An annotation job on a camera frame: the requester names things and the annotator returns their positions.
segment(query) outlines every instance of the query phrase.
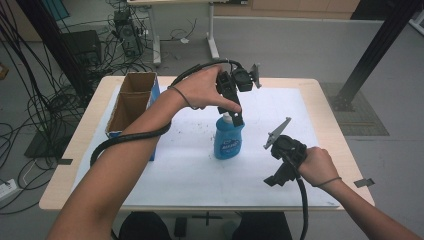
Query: open cardboard box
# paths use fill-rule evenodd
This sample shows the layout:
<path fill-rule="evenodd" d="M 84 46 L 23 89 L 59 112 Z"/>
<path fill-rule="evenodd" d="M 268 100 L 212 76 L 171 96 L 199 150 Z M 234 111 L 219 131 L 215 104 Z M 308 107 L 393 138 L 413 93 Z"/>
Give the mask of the open cardboard box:
<path fill-rule="evenodd" d="M 160 94 L 154 72 L 127 73 L 106 126 L 109 138 L 117 137 L 153 104 Z"/>

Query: black pole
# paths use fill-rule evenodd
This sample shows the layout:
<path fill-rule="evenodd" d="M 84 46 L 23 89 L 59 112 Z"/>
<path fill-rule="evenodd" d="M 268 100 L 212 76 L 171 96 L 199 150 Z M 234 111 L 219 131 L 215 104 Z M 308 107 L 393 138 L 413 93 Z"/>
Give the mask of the black pole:
<path fill-rule="evenodd" d="M 82 104 L 87 106 L 94 91 L 87 81 L 85 72 L 62 40 L 59 27 L 42 0 L 16 0 L 16 2 L 59 64 Z"/>
<path fill-rule="evenodd" d="M 353 111 L 352 100 L 365 83 L 387 50 L 402 32 L 414 15 L 422 0 L 401 0 L 386 18 L 362 55 L 346 83 L 337 94 L 331 97 L 331 105 L 336 111 Z"/>

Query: white bottle cap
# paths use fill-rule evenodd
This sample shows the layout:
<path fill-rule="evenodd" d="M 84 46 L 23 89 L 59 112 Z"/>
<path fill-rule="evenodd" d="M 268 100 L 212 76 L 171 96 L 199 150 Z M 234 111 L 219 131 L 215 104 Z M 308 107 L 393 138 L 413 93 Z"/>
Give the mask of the white bottle cap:
<path fill-rule="evenodd" d="M 233 123 L 233 119 L 231 118 L 228 112 L 225 112 L 224 114 L 222 114 L 222 118 L 224 119 L 224 122 L 226 123 Z"/>

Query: spray bottle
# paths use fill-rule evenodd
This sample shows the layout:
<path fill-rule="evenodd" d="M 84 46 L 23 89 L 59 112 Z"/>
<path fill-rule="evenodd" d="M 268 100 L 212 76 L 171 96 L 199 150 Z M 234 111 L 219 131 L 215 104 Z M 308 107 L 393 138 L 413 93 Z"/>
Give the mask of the spray bottle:
<path fill-rule="evenodd" d="M 221 160 L 236 156 L 241 149 L 241 130 L 244 124 L 234 127 L 231 116 L 224 113 L 216 121 L 216 134 L 214 142 L 215 157 Z"/>

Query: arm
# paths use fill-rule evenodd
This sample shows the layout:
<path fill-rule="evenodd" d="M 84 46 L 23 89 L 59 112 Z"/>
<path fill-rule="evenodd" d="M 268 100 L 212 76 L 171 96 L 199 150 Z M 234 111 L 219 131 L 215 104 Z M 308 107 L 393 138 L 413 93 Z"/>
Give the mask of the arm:
<path fill-rule="evenodd" d="M 191 105 L 241 107 L 216 92 L 219 66 L 199 71 L 177 87 Z M 165 126 L 187 103 L 174 90 L 163 92 L 122 134 L 148 132 Z M 142 174 L 159 137 L 114 145 L 87 172 L 59 213 L 49 239 L 108 239 L 113 220 Z"/>
<path fill-rule="evenodd" d="M 299 171 L 314 186 L 339 176 L 328 152 L 317 147 L 308 149 L 308 157 Z M 369 204 L 341 179 L 322 185 L 321 189 L 343 205 L 369 239 L 421 239 Z"/>

